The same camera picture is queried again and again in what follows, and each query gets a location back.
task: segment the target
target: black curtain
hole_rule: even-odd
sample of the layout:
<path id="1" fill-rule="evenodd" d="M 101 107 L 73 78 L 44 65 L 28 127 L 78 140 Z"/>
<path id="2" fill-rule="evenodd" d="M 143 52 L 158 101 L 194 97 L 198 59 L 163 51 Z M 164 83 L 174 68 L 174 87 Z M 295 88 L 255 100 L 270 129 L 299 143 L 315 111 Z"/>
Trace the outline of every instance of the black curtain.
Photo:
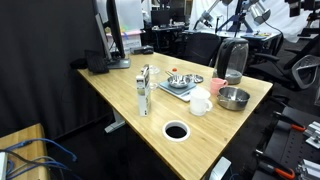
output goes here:
<path id="1" fill-rule="evenodd" d="M 54 139 L 110 111 L 69 66 L 102 51 L 91 0 L 0 2 L 0 136 L 35 123 Z"/>

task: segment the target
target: stainless steel bowl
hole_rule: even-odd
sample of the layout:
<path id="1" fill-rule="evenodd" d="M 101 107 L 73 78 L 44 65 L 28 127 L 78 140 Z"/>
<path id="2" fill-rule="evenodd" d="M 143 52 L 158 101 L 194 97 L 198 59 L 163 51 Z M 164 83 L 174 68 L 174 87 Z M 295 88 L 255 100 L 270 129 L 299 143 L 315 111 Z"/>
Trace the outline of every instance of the stainless steel bowl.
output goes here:
<path id="1" fill-rule="evenodd" d="M 168 78 L 168 83 L 174 88 L 185 88 L 191 82 L 189 76 L 175 74 Z"/>
<path id="2" fill-rule="evenodd" d="M 217 97 L 220 106 L 239 111 L 246 107 L 250 94 L 240 88 L 226 86 L 219 89 Z"/>

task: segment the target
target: black kettle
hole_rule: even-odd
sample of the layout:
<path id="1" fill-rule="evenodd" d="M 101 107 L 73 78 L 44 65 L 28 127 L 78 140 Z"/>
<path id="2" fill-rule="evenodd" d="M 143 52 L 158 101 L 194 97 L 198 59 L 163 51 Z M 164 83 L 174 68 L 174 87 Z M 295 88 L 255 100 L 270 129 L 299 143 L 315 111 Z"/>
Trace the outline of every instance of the black kettle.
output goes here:
<path id="1" fill-rule="evenodd" d="M 229 85 L 239 84 L 245 69 L 249 52 L 249 42 L 243 38 L 226 38 L 222 41 L 213 77 L 228 81 Z"/>

